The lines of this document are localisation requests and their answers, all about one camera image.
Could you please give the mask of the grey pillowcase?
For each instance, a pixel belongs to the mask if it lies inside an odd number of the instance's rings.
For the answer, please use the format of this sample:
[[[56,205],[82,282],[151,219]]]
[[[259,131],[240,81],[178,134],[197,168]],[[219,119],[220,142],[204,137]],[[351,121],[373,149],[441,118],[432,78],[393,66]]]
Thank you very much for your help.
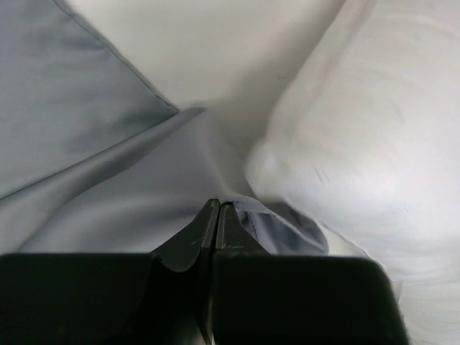
[[[148,252],[212,198],[273,254],[324,255],[309,219],[257,200],[211,112],[164,101],[64,1],[1,3],[1,251]]]

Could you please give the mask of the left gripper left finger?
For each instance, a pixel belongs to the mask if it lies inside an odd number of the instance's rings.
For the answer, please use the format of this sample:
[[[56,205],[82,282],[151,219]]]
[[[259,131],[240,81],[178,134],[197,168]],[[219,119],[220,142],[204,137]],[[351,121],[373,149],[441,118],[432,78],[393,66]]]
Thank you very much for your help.
[[[148,253],[1,257],[3,344],[206,344],[220,204]]]

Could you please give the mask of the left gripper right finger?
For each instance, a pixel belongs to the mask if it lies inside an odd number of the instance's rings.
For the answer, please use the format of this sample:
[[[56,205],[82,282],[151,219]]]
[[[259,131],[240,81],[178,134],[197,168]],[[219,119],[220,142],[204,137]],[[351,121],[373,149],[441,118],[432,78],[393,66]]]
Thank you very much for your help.
[[[217,344],[407,344],[382,268],[356,257],[281,256],[222,205],[213,256]]]

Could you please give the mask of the white pillow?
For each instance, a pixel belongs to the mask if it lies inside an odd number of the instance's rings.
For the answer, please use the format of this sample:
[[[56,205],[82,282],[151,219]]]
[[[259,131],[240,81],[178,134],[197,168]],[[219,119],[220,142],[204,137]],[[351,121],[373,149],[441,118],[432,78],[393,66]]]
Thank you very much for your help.
[[[345,1],[247,178],[384,267],[412,344],[457,344],[459,3]]]

